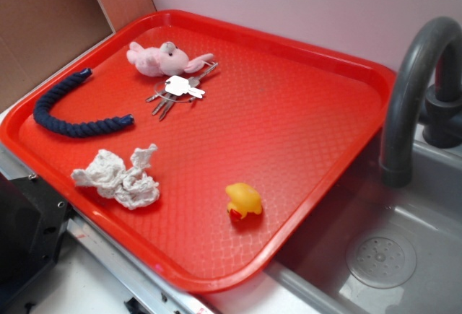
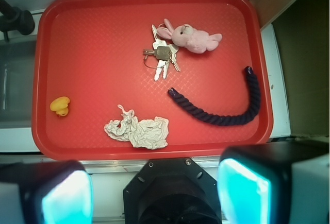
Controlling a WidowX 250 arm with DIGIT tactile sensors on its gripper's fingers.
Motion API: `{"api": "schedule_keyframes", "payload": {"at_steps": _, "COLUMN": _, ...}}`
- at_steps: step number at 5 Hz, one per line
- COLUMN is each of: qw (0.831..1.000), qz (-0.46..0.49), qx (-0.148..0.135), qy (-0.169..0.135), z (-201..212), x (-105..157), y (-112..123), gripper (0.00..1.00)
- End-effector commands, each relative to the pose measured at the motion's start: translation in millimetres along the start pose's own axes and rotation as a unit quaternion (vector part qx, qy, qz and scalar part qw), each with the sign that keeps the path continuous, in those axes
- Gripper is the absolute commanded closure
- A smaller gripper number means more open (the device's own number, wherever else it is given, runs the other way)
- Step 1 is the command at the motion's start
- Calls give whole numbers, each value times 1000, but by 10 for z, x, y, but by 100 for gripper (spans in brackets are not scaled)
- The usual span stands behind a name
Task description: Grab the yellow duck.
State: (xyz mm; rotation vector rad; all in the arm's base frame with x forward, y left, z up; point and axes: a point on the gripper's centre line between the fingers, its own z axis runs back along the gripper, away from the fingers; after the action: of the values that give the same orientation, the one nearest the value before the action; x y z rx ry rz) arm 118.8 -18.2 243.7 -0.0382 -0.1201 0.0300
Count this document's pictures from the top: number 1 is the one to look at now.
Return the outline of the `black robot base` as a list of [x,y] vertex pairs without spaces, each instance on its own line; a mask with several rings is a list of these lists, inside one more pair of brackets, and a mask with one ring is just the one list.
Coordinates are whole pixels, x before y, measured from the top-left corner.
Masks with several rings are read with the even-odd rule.
[[2,307],[56,264],[69,210],[42,178],[1,176]]

